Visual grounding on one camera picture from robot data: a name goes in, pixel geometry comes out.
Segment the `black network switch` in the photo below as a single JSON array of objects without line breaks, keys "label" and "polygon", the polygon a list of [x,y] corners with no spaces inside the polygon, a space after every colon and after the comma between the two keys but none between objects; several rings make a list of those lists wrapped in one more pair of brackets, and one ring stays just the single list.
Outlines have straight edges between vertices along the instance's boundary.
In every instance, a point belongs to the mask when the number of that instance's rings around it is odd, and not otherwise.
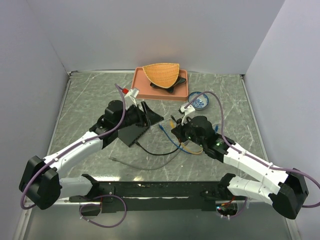
[{"label": "black network switch", "polygon": [[130,125],[117,131],[118,138],[127,147],[131,147],[149,128],[149,126]]}]

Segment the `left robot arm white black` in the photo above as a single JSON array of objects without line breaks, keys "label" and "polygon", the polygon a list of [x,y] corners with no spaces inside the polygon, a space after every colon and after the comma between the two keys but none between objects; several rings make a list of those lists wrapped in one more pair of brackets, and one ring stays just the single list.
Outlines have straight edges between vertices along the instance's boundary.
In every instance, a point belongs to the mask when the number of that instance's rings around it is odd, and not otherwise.
[{"label": "left robot arm white black", "polygon": [[26,198],[41,210],[61,198],[83,196],[87,201],[94,201],[99,195],[98,181],[87,174],[72,178],[64,175],[80,161],[112,143],[119,130],[131,126],[146,130],[163,119],[145,101],[129,108],[123,100],[111,101],[104,114],[80,139],[44,158],[34,156],[28,160],[19,184],[21,208],[28,209]]}]

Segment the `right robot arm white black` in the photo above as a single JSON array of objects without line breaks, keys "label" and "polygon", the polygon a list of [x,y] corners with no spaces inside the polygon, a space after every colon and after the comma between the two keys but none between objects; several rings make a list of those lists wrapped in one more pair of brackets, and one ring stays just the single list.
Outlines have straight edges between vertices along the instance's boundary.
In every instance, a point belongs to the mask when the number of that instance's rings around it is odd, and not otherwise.
[{"label": "right robot arm white black", "polygon": [[305,178],[297,169],[284,170],[252,155],[232,139],[217,133],[205,116],[179,118],[171,132],[179,141],[191,141],[202,147],[208,157],[252,177],[248,180],[226,174],[218,187],[223,199],[241,196],[259,200],[283,217],[296,219],[309,195]]}]

